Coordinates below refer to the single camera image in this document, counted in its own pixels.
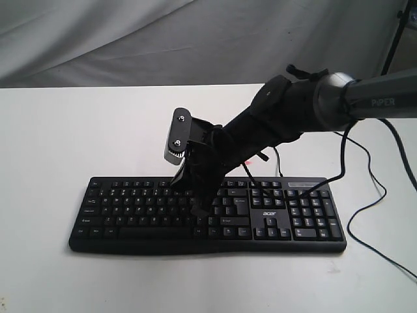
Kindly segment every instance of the white fabric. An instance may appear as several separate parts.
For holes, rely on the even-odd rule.
[[[77,14],[84,10],[74,4],[72,21],[84,21],[90,30],[82,32],[79,38],[84,26],[73,23],[77,27],[67,28],[66,36],[60,37],[66,39],[64,48],[61,46],[64,40],[53,44],[55,38],[49,40],[49,45],[37,46],[37,58],[23,60],[23,56],[32,52],[22,53],[21,59],[14,62],[14,71],[5,75],[5,70],[1,70],[3,85],[259,83],[283,74],[288,63],[308,71],[327,67],[367,78],[381,70],[397,29],[397,12],[406,3],[405,0],[195,0],[167,14],[186,2],[189,1],[142,1],[141,5],[146,4],[153,11],[151,14],[141,10],[140,15],[132,14],[139,10],[134,8],[135,1],[102,0],[100,5],[94,1],[101,10],[95,12],[90,4],[89,13],[81,17]],[[100,18],[113,15],[112,10],[115,11],[112,19]],[[53,14],[63,15],[59,9]],[[127,35],[134,29],[139,30]],[[13,59],[12,50],[16,51],[6,49],[8,57],[0,58],[0,68],[3,63],[10,68],[7,60]],[[82,50],[85,54],[76,57]],[[54,62],[47,62],[50,57]],[[65,63],[41,71],[60,62]],[[36,71],[38,74],[28,76]]]

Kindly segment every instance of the table surface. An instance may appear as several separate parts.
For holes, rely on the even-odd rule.
[[[340,255],[103,256],[68,247],[92,176],[173,175],[163,158],[173,110],[226,124],[260,85],[0,89],[0,312],[415,312],[416,285],[347,236]],[[417,123],[393,120],[417,168]],[[416,193],[388,129],[362,121],[387,198],[352,230],[417,271]],[[305,134],[278,146],[284,175],[339,173],[340,138]],[[272,176],[275,158],[253,158]],[[378,197],[367,158],[348,143],[347,174],[331,189],[345,229]],[[238,168],[230,175],[245,175]]]

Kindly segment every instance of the black keyboard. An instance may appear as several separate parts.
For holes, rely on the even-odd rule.
[[[324,178],[226,177],[206,218],[190,214],[191,190],[174,192],[170,177],[93,177],[69,245],[106,254],[341,252],[346,238]]]

